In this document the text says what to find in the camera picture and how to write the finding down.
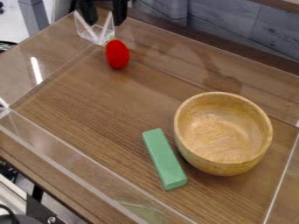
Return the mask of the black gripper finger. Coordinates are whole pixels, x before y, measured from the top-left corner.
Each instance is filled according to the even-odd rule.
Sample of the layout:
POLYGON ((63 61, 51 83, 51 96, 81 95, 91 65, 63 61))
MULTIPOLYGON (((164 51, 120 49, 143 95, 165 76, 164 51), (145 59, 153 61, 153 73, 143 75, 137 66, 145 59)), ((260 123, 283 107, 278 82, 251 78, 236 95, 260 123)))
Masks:
POLYGON ((115 26, 120 26, 127 19, 127 1, 128 0, 112 0, 115 26))
POLYGON ((95 0, 79 0, 79 9, 87 24, 93 25, 99 21, 95 0))

